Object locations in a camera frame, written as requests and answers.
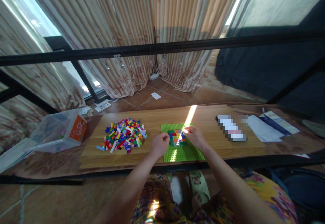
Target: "brick wall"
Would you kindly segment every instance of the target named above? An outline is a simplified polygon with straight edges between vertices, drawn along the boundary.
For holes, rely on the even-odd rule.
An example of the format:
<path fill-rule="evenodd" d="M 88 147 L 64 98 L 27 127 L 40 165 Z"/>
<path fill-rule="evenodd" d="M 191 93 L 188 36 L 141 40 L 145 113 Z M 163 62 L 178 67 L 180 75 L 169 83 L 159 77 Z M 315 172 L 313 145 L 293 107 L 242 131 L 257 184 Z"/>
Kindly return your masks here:
<path fill-rule="evenodd" d="M 201 77 L 201 80 L 199 82 L 199 85 L 201 85 L 202 87 L 206 87 L 212 90 L 217 90 L 217 91 L 223 91 L 229 94 L 233 94 L 233 95 L 239 95 L 245 98 L 249 98 L 249 99 L 254 99 L 257 100 L 259 102 L 263 102 L 265 103 L 266 100 L 262 99 L 258 96 L 252 95 L 248 92 L 239 90 L 239 89 L 235 89 L 229 86 L 226 86 L 224 84 L 222 84 L 216 77 L 216 75 L 214 74 L 214 71 L 216 69 L 216 64 L 217 64 L 217 56 L 219 53 L 219 49 L 216 49 L 213 51 L 212 56 L 210 58 L 209 64 L 207 65 L 203 76 Z"/>

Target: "pile of lego bricks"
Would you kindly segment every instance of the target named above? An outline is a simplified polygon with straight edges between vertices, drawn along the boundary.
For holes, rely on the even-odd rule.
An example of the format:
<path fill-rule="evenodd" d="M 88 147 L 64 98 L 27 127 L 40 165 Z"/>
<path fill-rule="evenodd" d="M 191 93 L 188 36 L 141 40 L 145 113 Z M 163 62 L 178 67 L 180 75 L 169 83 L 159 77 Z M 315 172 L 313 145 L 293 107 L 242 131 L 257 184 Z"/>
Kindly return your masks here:
<path fill-rule="evenodd" d="M 184 146 L 186 145 L 185 135 L 182 130 L 169 130 L 169 144 L 170 146 Z"/>
<path fill-rule="evenodd" d="M 131 152 L 131 147 L 141 147 L 142 138 L 147 138 L 148 135 L 145 130 L 145 126 L 140 120 L 135 121 L 131 118 L 126 118 L 120 122 L 111 123 L 110 127 L 105 130 L 107 136 L 104 137 L 104 142 L 97 146 L 97 149 L 105 151 L 111 150 L 113 153 L 115 150 L 121 150 L 125 148 L 127 153 Z"/>

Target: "black metal frame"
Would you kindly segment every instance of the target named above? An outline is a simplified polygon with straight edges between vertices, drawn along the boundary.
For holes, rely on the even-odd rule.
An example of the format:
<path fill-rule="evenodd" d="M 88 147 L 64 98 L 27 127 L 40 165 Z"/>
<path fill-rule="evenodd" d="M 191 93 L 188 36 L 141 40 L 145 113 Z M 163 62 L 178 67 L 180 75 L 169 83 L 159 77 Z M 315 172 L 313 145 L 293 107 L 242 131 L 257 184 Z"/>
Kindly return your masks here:
<path fill-rule="evenodd" d="M 278 92 L 273 98 L 267 101 L 267 104 L 276 104 L 282 98 L 284 98 L 291 91 L 296 89 L 300 84 L 307 81 L 310 77 L 312 77 L 317 72 L 325 71 L 325 57 L 318 61 L 315 65 L 311 66 L 307 71 L 303 74 L 299 75 L 295 80 L 289 83 L 285 88 L 283 88 L 280 92 Z"/>
<path fill-rule="evenodd" d="M 57 113 L 58 111 L 42 100 L 40 97 L 35 95 L 30 90 L 26 89 L 23 85 L 13 79 L 4 71 L 0 70 L 0 82 L 9 87 L 7 90 L 1 92 L 0 94 L 0 102 L 3 103 L 16 95 L 21 95 L 25 99 L 34 103 L 42 110 L 46 111 L 49 114 Z"/>
<path fill-rule="evenodd" d="M 260 45 L 272 45 L 280 43 L 290 42 L 305 42 L 305 41 L 319 41 L 325 39 L 325 30 L 317 30 L 314 32 L 291 32 L 282 34 L 260 35 L 251 37 L 237 37 L 237 38 L 225 38 L 225 39 L 212 39 L 212 40 L 198 40 L 187 42 L 174 42 L 174 43 L 162 43 L 162 44 L 147 44 L 136 45 L 126 47 L 112 47 L 112 48 L 99 48 L 99 49 L 86 49 L 86 50 L 71 50 L 70 47 L 61 48 L 60 50 L 69 51 L 56 51 L 49 53 L 30 54 L 30 55 L 16 55 L 16 56 L 2 56 L 0 57 L 0 66 L 11 65 L 24 65 L 24 64 L 39 64 L 48 62 L 61 62 L 71 61 L 78 71 L 85 84 L 92 89 L 88 82 L 86 75 L 84 74 L 78 60 L 89 60 L 98 58 L 112 58 L 114 55 L 120 55 L 121 57 L 127 56 L 141 56 L 141 55 L 154 55 L 154 54 L 167 54 L 177 52 L 189 52 L 200 51 L 209 49 L 221 49 L 221 48 L 234 48 L 234 47 L 247 47 L 247 46 L 260 46 Z M 284 91 L 281 91 L 269 102 L 276 102 L 284 95 L 295 89 L 299 84 L 308 79 L 314 71 L 324 69 L 323 61 L 317 63 L 316 68 L 312 67 L 306 74 L 298 77 L 292 84 L 288 85 Z M 1 92 L 0 102 L 4 102 L 17 94 L 21 94 L 31 102 L 35 103 L 43 110 L 49 113 L 56 113 L 57 111 L 44 102 L 42 99 L 34 95 L 27 90 L 20 83 L 8 76 L 5 72 L 0 70 L 0 82 L 9 87 L 8 90 Z M 243 167 L 243 166 L 275 166 L 275 165 L 308 165 L 308 164 L 321 164 L 325 162 L 325 151 L 314 154 L 315 159 L 304 159 L 296 156 L 260 156 L 260 157 L 246 157 L 241 159 L 230 159 L 226 162 L 231 167 Z M 208 165 L 206 162 L 202 163 L 190 163 L 181 165 L 170 165 L 162 167 L 154 167 L 153 172 L 173 172 L 182 170 L 195 170 L 205 169 Z M 82 174 L 76 176 L 65 176 L 60 178 L 52 178 L 47 180 L 34 180 L 19 178 L 16 176 L 3 176 L 0 175 L 0 183 L 11 184 L 70 184 L 70 185 L 82 185 L 81 181 L 70 181 L 69 179 L 83 179 L 91 177 L 103 177 L 116 174 L 128 174 L 130 170 L 108 171 L 100 173 Z"/>
<path fill-rule="evenodd" d="M 144 44 L 121 47 L 82 49 L 71 51 L 57 51 L 48 53 L 1 56 L 0 66 L 39 64 L 48 62 L 61 62 L 71 60 L 91 60 L 99 58 L 156 55 L 168 53 L 180 53 L 201 51 L 210 49 L 237 48 L 249 46 L 261 46 L 272 44 L 284 44 L 295 42 L 311 42 L 325 39 L 325 30 L 288 32 L 280 34 L 267 34 L 258 36 L 208 39 L 185 42 L 172 42 L 160 44 Z"/>
<path fill-rule="evenodd" d="M 250 167 L 252 169 L 265 167 L 299 167 L 308 165 L 318 165 L 325 163 L 325 149 L 315 153 L 308 154 L 310 159 L 294 155 L 268 155 L 253 156 L 245 158 L 226 159 L 225 162 L 232 168 Z M 184 163 L 179 165 L 154 166 L 151 173 L 167 173 L 180 171 L 194 171 L 209 169 L 207 162 Z M 71 175 L 55 177 L 49 179 L 28 179 L 17 176 L 0 175 L 0 184 L 38 184 L 38 185 L 75 185 L 81 186 L 85 179 L 127 175 L 133 169 L 122 169 L 114 171 L 103 171 L 85 173 L 80 175 Z"/>
<path fill-rule="evenodd" d="M 77 72 L 79 73 L 81 79 L 87 86 L 91 97 L 96 103 L 109 98 L 102 91 L 95 93 L 90 82 L 88 81 L 86 74 L 81 68 L 78 60 L 91 60 L 99 58 L 113 58 L 116 55 L 121 57 L 129 56 L 142 56 L 142 55 L 156 55 L 156 54 L 168 54 L 168 53 L 179 53 L 179 52 L 190 52 L 190 51 L 200 51 L 200 50 L 210 50 L 210 49 L 222 49 L 222 48 L 236 48 L 236 47 L 248 47 L 248 46 L 261 46 L 261 45 L 272 45 L 272 44 L 284 44 L 284 43 L 294 43 L 294 42 L 311 42 L 320 41 L 325 39 L 325 30 L 315 30 L 315 31 L 301 31 L 301 32 L 287 32 L 280 34 L 268 34 L 268 35 L 258 35 L 258 36 L 248 36 L 248 37 L 236 37 L 236 38 L 224 38 L 224 39 L 208 39 L 208 40 L 196 40 L 196 41 L 185 41 L 185 42 L 172 42 L 172 43 L 160 43 L 160 44 L 144 44 L 144 45 L 133 45 L 133 46 L 122 46 L 122 47 L 109 47 L 109 48 L 97 48 L 97 49 L 84 49 L 84 50 L 72 50 L 68 43 L 64 40 L 62 36 L 56 37 L 46 37 L 46 41 L 49 43 L 50 47 L 54 52 L 39 53 L 39 54 L 28 54 L 28 55 L 14 55 L 14 56 L 2 56 L 0 57 L 0 66 L 12 66 L 12 65 L 26 65 L 26 64 L 40 64 L 49 62 L 62 62 L 71 61 Z M 281 92 L 279 92 L 274 98 L 270 99 L 268 103 L 276 103 L 286 94 L 291 92 L 302 82 L 312 76 L 318 71 L 319 66 L 322 64 L 317 64 L 311 67 L 306 73 L 299 76 L 295 81 L 289 84 Z M 26 90 L 23 86 L 17 83 L 14 79 L 8 78 L 10 80 L 8 87 L 11 90 L 1 93 L 1 101 L 5 101 L 13 97 L 17 91 L 13 89 L 18 89 L 20 94 L 24 94 L 27 99 L 33 100 L 33 103 L 39 104 L 42 109 L 47 112 L 54 112 L 53 108 L 45 103 L 40 98 L 36 98 L 35 95 L 30 93 L 24 93 L 22 90 Z"/>
<path fill-rule="evenodd" d="M 45 37 L 46 42 L 49 44 L 51 49 L 54 52 L 70 52 L 72 51 L 72 48 L 69 46 L 67 41 L 62 36 L 51 36 L 51 37 Z M 77 73 L 79 74 L 81 80 L 84 82 L 85 86 L 88 88 L 88 91 L 90 92 L 90 96 L 85 98 L 85 101 L 94 99 L 95 103 L 100 103 L 105 99 L 109 99 L 110 96 L 104 91 L 101 90 L 99 92 L 95 92 L 92 88 L 86 74 L 84 73 L 84 70 L 82 69 L 81 65 L 79 64 L 78 60 L 71 59 L 70 60 L 74 68 L 76 69 Z"/>

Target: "hand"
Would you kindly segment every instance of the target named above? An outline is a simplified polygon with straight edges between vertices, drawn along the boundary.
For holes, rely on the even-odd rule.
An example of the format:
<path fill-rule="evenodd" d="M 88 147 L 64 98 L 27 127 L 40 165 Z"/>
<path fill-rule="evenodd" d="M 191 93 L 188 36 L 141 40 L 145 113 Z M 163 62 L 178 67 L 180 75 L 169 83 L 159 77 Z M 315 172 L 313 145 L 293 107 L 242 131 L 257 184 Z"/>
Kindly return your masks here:
<path fill-rule="evenodd" d="M 183 133 L 188 137 L 189 141 L 201 152 L 210 147 L 200 129 L 193 126 L 185 127 L 184 129 L 185 130 L 183 130 Z"/>
<path fill-rule="evenodd" d="M 168 149 L 168 145 L 169 135 L 167 133 L 159 133 L 152 140 L 149 154 L 158 160 L 165 154 Z"/>

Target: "green baseplate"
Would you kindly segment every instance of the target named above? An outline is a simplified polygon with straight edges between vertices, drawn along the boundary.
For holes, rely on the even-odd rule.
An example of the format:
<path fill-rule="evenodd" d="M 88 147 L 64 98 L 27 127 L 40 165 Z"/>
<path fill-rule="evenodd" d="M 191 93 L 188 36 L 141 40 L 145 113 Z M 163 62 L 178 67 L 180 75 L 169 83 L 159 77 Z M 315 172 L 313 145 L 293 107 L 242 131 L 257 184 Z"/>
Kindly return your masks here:
<path fill-rule="evenodd" d="M 169 130 L 181 130 L 184 127 L 193 126 L 193 123 L 162 124 L 161 131 L 168 133 Z M 170 146 L 163 156 L 164 162 L 198 161 L 205 160 L 203 154 L 186 137 L 185 146 Z"/>

